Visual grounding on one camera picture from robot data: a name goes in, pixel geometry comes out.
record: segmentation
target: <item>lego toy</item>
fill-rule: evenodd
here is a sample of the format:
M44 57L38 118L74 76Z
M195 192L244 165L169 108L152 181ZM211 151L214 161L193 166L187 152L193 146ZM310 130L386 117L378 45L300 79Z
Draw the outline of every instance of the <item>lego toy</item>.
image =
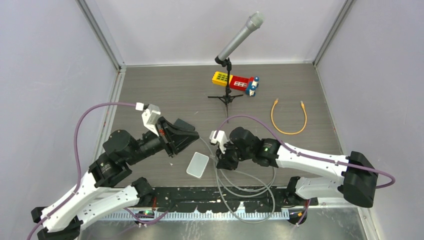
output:
M212 78L212 83L220 86L226 86L227 85L227 77L228 75L223 72L215 72ZM239 90L244 93L246 93L249 96L255 96L255 90L259 86L259 77L251 77L251 78L245 78L241 76L229 76L229 87L234 90Z

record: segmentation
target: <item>blue toy piece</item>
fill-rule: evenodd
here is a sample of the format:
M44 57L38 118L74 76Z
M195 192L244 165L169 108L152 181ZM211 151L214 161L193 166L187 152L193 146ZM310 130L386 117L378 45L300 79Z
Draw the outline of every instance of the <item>blue toy piece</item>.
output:
M256 95L255 90L258 88L258 86L259 86L259 77L255 76L253 78L253 81L250 81L249 84L247 85L245 93L251 97L254 97Z

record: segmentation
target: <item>microphone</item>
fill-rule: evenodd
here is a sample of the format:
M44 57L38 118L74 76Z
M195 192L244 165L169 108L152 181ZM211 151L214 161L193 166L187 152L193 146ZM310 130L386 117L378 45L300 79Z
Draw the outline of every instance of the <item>microphone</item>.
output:
M215 58L215 62L225 67L224 60L251 34L253 31L261 27L264 22L264 16L260 12L255 12L247 19L243 28L235 35L227 46Z

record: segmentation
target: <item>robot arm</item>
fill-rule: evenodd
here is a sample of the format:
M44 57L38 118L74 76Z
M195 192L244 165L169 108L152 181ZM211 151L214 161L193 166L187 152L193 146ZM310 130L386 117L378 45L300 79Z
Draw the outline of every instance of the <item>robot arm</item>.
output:
M124 207L134 206L152 199L152 187L145 178L139 178L122 191L95 201L100 194L110 190L129 176L134 165L162 150L169 157L177 155L199 138L190 124L178 119L174 124L161 117L155 105L137 103L136 109L144 111L142 120L149 131L135 139L126 130L116 130L103 143L105 150L83 175L80 188L63 207L43 222L39 240L75 239L82 229L99 218ZM35 223L73 194L73 187L54 204L36 207L31 211Z
M289 202L295 203L295 199L298 198L308 200L315 197L336 197L344 198L359 207L373 206L378 178L376 173L316 160L332 159L336 163L343 162L374 168L360 152L352 151L350 156L346 156L305 150L287 143L282 145L272 138L259 139L242 127L235 128L230 133L229 139L223 131L217 134L213 131L209 139L211 144L219 144L216 151L218 169L235 170L239 162L252 159L263 167L298 169L321 176L292 177L287 185Z

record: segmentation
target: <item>gray cable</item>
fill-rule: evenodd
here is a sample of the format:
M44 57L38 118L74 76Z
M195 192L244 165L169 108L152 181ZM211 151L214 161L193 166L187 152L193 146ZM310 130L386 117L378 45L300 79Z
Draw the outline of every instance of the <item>gray cable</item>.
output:
M211 147L209 146L209 144L203 139L203 138L201 138L200 137L200 140L206 145L206 147L209 149L209 152L210 152L210 155L211 155L211 157L212 157L212 159L213 159L213 161L214 161L214 163L215 164L217 164L218 163L218 160L216 159L216 157L215 157L215 155L214 155L214 152L212 151L212 149L211 149ZM247 224L259 224L259 223L262 223L262 222L265 222L266 220L268 220L273 214L274 214L274 212L275 212L275 210L276 210L276 200L275 200L275 198L274 198L274 194L273 194L273 192L271 191L271 189L270 189L270 186L268 186L266 183L264 183L263 181L261 181L259 178L257 178L257 177L255 177L255 176L252 176L252 175L250 175L250 174L247 174L247 173L245 173L245 172L241 172L241 171L235 171L236 173L239 173L239 174L243 174L243 175L246 175L246 176L249 176L249 177L251 177L251 178L253 178L253 179L256 179L258 182L260 182L261 184L263 184L264 185L264 187L266 188L266 190L265 190L265 192L266 191L268 191L270 194L271 194L271 198L272 198L272 211L271 211L271 213L266 217L266 218L264 218L264 219L262 219L262 220L259 220L259 221L246 221L246 220L244 220L244 219L242 219L241 217L239 217L239 216L237 216L236 215L236 213L231 209L231 207L228 205L228 203L227 203L227 201L225 200L225 198L224 198L224 195L223 195L223 192L222 192L222 190L221 190L221 186L220 186L220 183L222 184L222 186L228 191L228 192L230 192L231 194L234 194L235 196L239 196L239 197L242 197L242 198L251 198L251 197L255 197L255 196L258 196L258 195L260 195L260 194L262 194L262 193L264 193L264 192L261 192L261 193L257 193L257 194L253 194L253 195L240 195L240 194L237 194L237 193L234 193L234 192L232 192L231 190L229 190L223 183L222 183L222 181L220 180L220 177L218 176L218 170L217 170L217 168L215 167L215 165L213 166L213 169L215 170L215 176L216 176L216 184L217 184L217 186L218 186L218 190L219 190L219 194L221 195L221 198L222 198L222 201L224 202L224 204L225 204L225 206L228 208L228 210L232 213L232 215L235 217L235 218L237 218L238 220L240 220L240 221L242 221L242 222L244 222L244 223L247 223ZM272 177L272 181L269 183L270 185L272 185L273 183L274 183L274 180L275 180L275 176L276 176L276 170L274 169L274 171L273 171L273 177ZM240 190L242 190L242 191L245 191L245 192L248 192L248 191L246 191L244 188L237 188L237 189L240 189Z
M274 181L276 180L277 170L275 169L275 167L273 167L272 169L273 169L273 171L272 171L272 179L268 183L268 187L271 187L274 184ZM220 169L220 172L224 176L224 178L227 180L227 182L229 182L229 184L231 184L233 187L235 187L238 190L245 191L245 192L258 192L258 191L262 191L262 190L265 189L265 191L263 191L262 193L265 193L267 191L267 187L266 186L263 186L263 187L258 188L258 189L247 189L247 188L241 188L239 186L236 186L234 183L232 183L228 179L228 177L224 174L224 171L222 169Z

